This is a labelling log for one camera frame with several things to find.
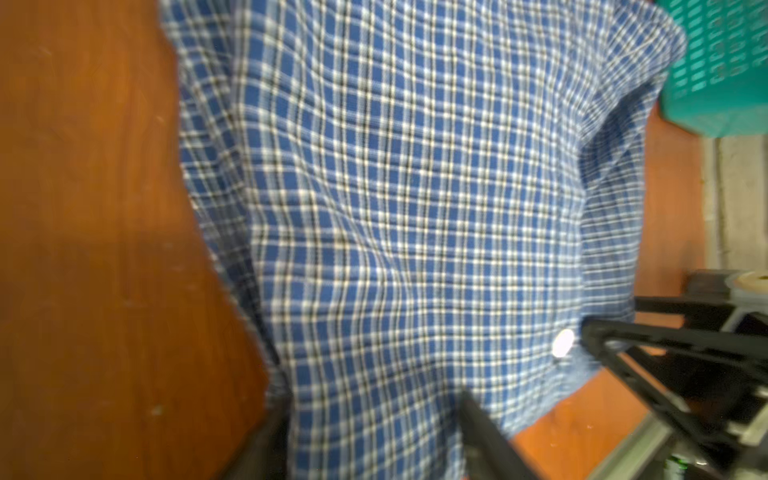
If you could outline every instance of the blue checkered shirt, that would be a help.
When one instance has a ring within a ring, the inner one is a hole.
[[[458,394],[509,436],[632,318],[644,126],[680,31],[641,0],[162,0],[180,156],[290,396],[295,478],[461,478]]]

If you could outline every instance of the button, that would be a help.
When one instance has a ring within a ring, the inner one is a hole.
[[[571,351],[574,340],[576,340],[576,334],[571,329],[565,329],[558,333],[552,342],[552,356],[556,359],[566,356]]]

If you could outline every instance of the teal plastic basket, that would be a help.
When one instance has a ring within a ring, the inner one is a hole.
[[[668,120],[708,137],[768,134],[768,0],[661,0],[688,35],[661,92]]]

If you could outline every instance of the wooden surface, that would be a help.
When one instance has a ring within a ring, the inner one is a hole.
[[[153,0],[0,2],[0,478],[210,478],[263,414],[177,164]],[[654,120],[638,291],[700,266],[697,142]],[[583,478],[643,415],[600,375],[518,437]]]

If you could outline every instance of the plaid fabric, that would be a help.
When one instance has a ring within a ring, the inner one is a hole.
[[[684,51],[641,0],[161,2],[181,165],[292,402],[297,478],[460,478],[469,389],[512,436],[632,318],[644,125]]]

